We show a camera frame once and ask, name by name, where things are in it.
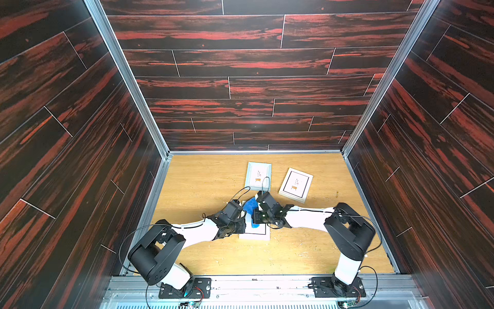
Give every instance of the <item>wire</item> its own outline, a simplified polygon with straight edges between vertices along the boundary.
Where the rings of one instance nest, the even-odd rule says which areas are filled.
[[[247,189],[247,188],[248,188],[247,192],[249,192],[249,191],[250,191],[250,187],[249,187],[249,186],[243,187],[242,189],[238,190],[238,191],[237,191],[237,193],[235,193],[235,195],[234,195],[234,196],[232,196],[232,198],[230,199],[230,202],[231,202],[231,201],[233,201],[233,198],[234,198],[237,194],[239,194],[242,190]]]
[[[269,223],[268,223],[267,225],[269,226],[269,228],[272,228],[272,229],[280,229],[280,228],[282,228],[282,226],[279,226],[279,227],[271,227],[271,226],[269,225]]]
[[[377,279],[377,272],[375,271],[374,268],[370,267],[370,266],[362,266],[361,268],[359,268],[359,270],[361,270],[362,268],[364,267],[367,267],[367,268],[370,268],[374,271],[374,274],[375,274],[375,290],[374,290],[374,294],[371,296],[371,298],[369,299],[368,302],[366,302],[365,304],[361,305],[361,306],[353,306],[353,307],[350,307],[350,308],[361,308],[365,305],[367,305],[368,303],[370,303],[373,299],[374,299],[374,296],[376,295],[377,293],[377,284],[378,284],[378,279]]]
[[[201,300],[199,301],[199,305],[197,305],[198,307],[203,303],[203,299],[204,299],[204,292],[198,288],[197,286],[194,286],[192,287],[193,289],[196,289],[196,290],[199,290],[201,292]]]
[[[365,216],[350,216],[350,215],[343,215],[343,214],[339,214],[340,216],[344,216],[344,217],[352,217],[352,218],[366,218],[367,220],[369,220],[371,223],[372,223],[372,226],[374,227],[374,230],[375,230],[375,226],[376,224],[374,223],[374,221],[372,221],[371,219],[365,217]],[[371,251],[374,251],[376,249],[379,249],[379,247],[381,247],[382,245],[382,240],[381,238],[379,237],[378,235],[378,238],[379,238],[379,245],[377,247],[375,247],[374,249],[370,249],[370,250],[367,250],[365,254],[371,252]]]
[[[352,287],[353,287],[353,289],[354,289],[355,291],[357,291],[357,292],[359,293],[359,297],[357,298],[357,303],[359,303],[359,302],[360,302],[360,298],[362,297],[362,294],[360,294],[359,289],[357,289],[357,288],[356,288],[356,287],[354,287],[354,286],[352,286]]]
[[[264,192],[264,187],[262,186],[262,184],[264,183],[264,180],[268,178],[269,179],[269,186],[268,186],[268,190],[269,190],[269,187],[271,186],[271,178],[269,178],[269,176],[266,176],[263,178],[262,182],[261,182],[261,193]]]
[[[149,285],[146,287],[146,295],[144,295],[144,298],[146,299],[146,305],[148,305],[148,309],[151,309],[151,307],[148,304],[148,288],[149,288]]]

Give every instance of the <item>light wooden tabletop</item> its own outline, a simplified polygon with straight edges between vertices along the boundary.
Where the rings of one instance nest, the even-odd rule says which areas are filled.
[[[248,162],[272,164],[271,194],[283,206],[295,204],[309,208],[350,205],[368,217],[357,188],[341,154],[267,154],[267,155],[175,155],[166,175],[152,223],[201,220],[202,213],[214,214],[244,187]],[[314,176],[305,204],[278,194],[288,168]],[[254,196],[251,191],[242,197]],[[371,244],[379,244],[376,235]],[[238,235],[185,248],[177,263],[194,274],[319,274],[333,273],[340,251],[327,232],[307,228],[271,230],[271,240],[242,240]],[[381,247],[369,253],[363,265],[378,273],[393,273]],[[368,268],[362,272],[372,272]]]

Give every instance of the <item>framed artwork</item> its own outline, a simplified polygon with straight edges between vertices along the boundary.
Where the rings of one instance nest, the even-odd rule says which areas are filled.
[[[312,177],[310,174],[289,168],[278,194],[305,203]]]
[[[251,190],[271,190],[271,164],[249,162],[247,166],[246,184]]]

